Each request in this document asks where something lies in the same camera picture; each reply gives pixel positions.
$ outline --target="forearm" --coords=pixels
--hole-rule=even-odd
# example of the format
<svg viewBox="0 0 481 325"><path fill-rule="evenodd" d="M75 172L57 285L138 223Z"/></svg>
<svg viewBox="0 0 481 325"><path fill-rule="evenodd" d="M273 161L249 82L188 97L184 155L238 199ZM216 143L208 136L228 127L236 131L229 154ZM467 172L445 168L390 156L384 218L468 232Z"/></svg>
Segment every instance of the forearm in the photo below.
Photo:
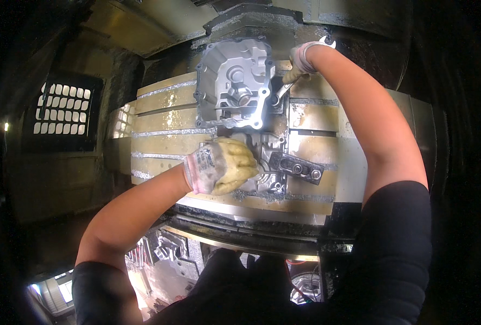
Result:
<svg viewBox="0 0 481 325"><path fill-rule="evenodd" d="M306 56L334 89L367 157L367 185L372 188L366 190L364 201L398 180L419 181L428 187L416 140L385 88L328 46L313 46Z"/></svg>
<svg viewBox="0 0 481 325"><path fill-rule="evenodd" d="M83 234L76 264L95 261L115 265L106 259L122 259L159 216L190 191L184 164L180 164L124 192L92 219Z"/></svg>

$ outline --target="white glove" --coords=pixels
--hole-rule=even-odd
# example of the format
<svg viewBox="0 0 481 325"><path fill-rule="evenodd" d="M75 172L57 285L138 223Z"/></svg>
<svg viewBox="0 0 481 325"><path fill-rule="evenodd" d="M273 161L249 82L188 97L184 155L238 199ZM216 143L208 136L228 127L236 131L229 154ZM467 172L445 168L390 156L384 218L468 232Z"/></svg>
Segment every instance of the white glove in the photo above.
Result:
<svg viewBox="0 0 481 325"><path fill-rule="evenodd" d="M224 195L256 176L257 161L248 147L234 139L218 138L184 159L188 182L195 194Z"/></svg>
<svg viewBox="0 0 481 325"><path fill-rule="evenodd" d="M292 48L289 59L291 60L291 64L293 65L293 67L283 76L282 81L284 84L290 84L293 81L296 81L296 79L298 79L298 77L303 74L316 72L316 69L305 58L305 53L307 52L307 49L315 45L323 45L336 48L336 42L328 45L322 41L303 43L300 46Z"/></svg>

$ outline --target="black sleeve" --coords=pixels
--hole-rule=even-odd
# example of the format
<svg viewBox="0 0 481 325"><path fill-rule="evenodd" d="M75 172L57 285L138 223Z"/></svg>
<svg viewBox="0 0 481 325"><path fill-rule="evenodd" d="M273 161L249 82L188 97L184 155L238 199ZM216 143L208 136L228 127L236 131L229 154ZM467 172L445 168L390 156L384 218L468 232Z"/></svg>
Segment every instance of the black sleeve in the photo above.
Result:
<svg viewBox="0 0 481 325"><path fill-rule="evenodd" d="M137 318L137 297L123 271L104 263L83 262L72 277L78 325L124 324Z"/></svg>
<svg viewBox="0 0 481 325"><path fill-rule="evenodd" d="M327 321L416 323L432 254L427 189L414 181L387 185L369 198L361 214L354 260L328 303Z"/></svg>

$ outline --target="open-end wrench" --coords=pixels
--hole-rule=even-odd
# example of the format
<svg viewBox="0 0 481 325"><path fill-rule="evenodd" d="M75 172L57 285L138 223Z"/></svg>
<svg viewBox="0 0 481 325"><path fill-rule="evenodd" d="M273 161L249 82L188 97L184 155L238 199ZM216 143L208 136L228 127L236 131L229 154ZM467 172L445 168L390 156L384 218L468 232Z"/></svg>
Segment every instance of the open-end wrench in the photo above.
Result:
<svg viewBox="0 0 481 325"><path fill-rule="evenodd" d="M325 43L326 38L327 36L323 36L322 38L320 38L319 42ZM327 44L327 46L336 48L336 41L333 41L332 44L330 45ZM282 100L283 95L289 90L289 88L291 88L295 84L296 80L293 81L292 83L285 84L282 87L280 87L280 89L275 93L275 96L273 96L273 103L272 103L273 106L278 106L280 104L280 101Z"/></svg>

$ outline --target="person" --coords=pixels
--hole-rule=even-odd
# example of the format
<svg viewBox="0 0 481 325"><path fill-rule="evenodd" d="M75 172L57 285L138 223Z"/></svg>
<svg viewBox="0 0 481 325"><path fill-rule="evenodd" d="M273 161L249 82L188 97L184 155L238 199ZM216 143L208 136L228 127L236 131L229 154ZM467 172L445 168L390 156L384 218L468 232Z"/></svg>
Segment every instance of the person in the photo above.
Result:
<svg viewBox="0 0 481 325"><path fill-rule="evenodd" d="M363 224L339 288L328 302L296 305L289 301L290 287L282 285L287 275L276 257L261 257L248 272L235 252L219 249L190 294L149 324L416 322L431 259L430 200L419 148L388 92L322 45L292 49L292 69L283 79L289 83L319 72L337 94L367 159ZM188 192L227 193L255 175L255 165L242 143L220 138L101 209L81 239L73 272L78 324L141 323L125 253Z"/></svg>

